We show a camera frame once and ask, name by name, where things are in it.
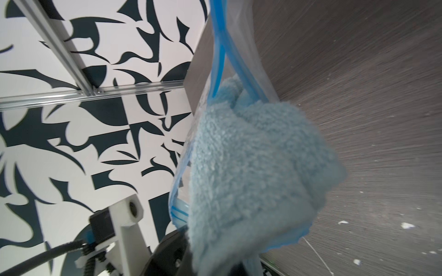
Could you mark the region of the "clear vacuum bag blue zip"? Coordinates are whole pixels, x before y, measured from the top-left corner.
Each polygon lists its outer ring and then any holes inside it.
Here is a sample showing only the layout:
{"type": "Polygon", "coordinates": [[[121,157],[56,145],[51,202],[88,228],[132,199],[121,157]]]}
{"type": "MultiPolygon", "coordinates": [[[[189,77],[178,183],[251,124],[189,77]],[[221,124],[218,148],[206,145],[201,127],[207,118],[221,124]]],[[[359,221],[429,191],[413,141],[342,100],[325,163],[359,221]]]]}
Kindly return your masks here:
{"type": "MultiPolygon", "coordinates": [[[[177,166],[172,189],[169,195],[169,213],[172,223],[178,228],[188,229],[189,195],[194,144],[200,119],[206,109],[214,103],[222,86],[231,77],[238,77],[242,85],[240,92],[248,103],[277,102],[279,100],[260,62],[254,42],[253,15],[251,1],[211,1],[212,19],[203,31],[203,40],[213,39],[214,48],[211,72],[205,86],[189,98],[193,112],[193,122],[186,137],[183,155],[177,166]]],[[[277,185],[264,185],[257,179],[258,171],[248,165],[251,160],[247,149],[250,140],[240,142],[241,151],[238,163],[246,170],[248,184],[240,192],[232,191],[233,203],[241,211],[249,211],[252,218],[247,221],[249,229],[234,231],[228,241],[244,246],[240,261],[232,268],[222,265],[219,274],[228,276],[278,276],[280,270],[262,259],[260,254],[273,248],[297,242],[307,233],[308,225],[290,229],[274,238],[264,236],[264,228],[274,225],[276,214],[269,210],[272,196],[279,191],[277,185]]]]}

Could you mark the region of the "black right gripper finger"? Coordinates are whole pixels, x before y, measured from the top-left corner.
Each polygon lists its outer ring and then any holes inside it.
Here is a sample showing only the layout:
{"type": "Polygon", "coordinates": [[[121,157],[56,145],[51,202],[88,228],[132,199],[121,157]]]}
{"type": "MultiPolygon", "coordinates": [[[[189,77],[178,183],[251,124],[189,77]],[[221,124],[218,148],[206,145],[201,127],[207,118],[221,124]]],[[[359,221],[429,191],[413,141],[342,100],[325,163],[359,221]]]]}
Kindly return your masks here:
{"type": "Polygon", "coordinates": [[[192,254],[187,229],[167,234],[145,265],[142,276],[192,276],[192,254]]]}

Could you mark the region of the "light teal towel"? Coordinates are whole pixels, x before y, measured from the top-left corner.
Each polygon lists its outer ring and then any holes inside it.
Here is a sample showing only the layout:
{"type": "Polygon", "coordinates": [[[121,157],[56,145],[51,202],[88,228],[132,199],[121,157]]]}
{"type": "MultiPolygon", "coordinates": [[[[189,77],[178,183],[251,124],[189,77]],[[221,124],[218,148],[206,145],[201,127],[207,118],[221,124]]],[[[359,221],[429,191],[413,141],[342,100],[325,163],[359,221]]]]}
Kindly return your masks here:
{"type": "Polygon", "coordinates": [[[225,276],[305,235],[346,178],[334,149],[297,107],[253,101],[224,80],[202,114],[189,183],[188,239],[199,276],[225,276]]]}

